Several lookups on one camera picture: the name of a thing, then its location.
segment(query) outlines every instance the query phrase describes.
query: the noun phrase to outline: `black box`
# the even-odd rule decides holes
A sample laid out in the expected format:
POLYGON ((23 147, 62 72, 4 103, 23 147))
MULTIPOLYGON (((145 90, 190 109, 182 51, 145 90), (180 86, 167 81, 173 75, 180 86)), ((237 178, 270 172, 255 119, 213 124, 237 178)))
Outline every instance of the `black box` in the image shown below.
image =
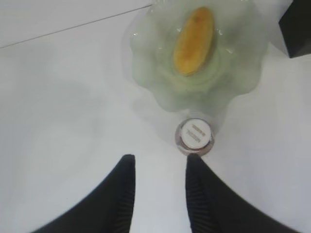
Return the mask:
POLYGON ((311 54, 311 0, 294 0, 279 25, 290 58, 311 54))

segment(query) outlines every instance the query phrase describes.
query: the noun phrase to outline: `white label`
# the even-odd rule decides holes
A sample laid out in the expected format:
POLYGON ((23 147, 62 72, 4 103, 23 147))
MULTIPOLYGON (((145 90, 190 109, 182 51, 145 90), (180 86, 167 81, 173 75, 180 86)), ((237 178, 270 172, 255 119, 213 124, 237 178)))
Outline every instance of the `white label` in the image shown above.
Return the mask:
POLYGON ((203 148, 211 139, 210 127, 201 119, 190 119, 181 129, 181 139, 190 149, 203 148))

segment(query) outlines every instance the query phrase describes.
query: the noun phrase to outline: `mango slice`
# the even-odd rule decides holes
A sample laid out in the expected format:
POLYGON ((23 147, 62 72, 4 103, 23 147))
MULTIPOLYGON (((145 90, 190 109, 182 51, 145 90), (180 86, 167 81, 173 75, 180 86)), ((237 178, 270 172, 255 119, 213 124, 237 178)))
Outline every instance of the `mango slice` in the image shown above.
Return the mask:
POLYGON ((213 35, 212 12, 198 8, 187 20, 174 48, 174 65, 181 74, 191 75, 200 69, 210 52, 213 35))

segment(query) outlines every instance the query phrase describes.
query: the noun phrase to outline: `black object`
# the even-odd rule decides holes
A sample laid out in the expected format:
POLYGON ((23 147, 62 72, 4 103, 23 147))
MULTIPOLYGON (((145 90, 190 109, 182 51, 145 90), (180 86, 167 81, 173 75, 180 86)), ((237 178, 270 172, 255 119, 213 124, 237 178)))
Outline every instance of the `black object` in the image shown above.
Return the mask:
POLYGON ((135 157, 125 155, 84 200, 34 233, 129 233, 134 198, 135 157))
POLYGON ((297 233, 239 197, 196 154, 188 156, 186 195, 192 233, 297 233))
POLYGON ((294 0, 279 25, 290 58, 311 54, 310 0, 294 0))

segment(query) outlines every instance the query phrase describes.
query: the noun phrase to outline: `wavy glass plate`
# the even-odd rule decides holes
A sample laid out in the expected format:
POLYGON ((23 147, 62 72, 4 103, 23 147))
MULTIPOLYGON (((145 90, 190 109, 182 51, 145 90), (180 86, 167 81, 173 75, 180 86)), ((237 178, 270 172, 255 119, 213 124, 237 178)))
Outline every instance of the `wavy glass plate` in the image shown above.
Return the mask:
POLYGON ((131 36, 133 78, 165 110, 195 109, 216 115, 237 95, 259 82, 267 40, 249 0, 158 0, 131 36), (191 76, 179 74, 173 50, 192 11, 206 6, 214 15, 211 55, 191 76))

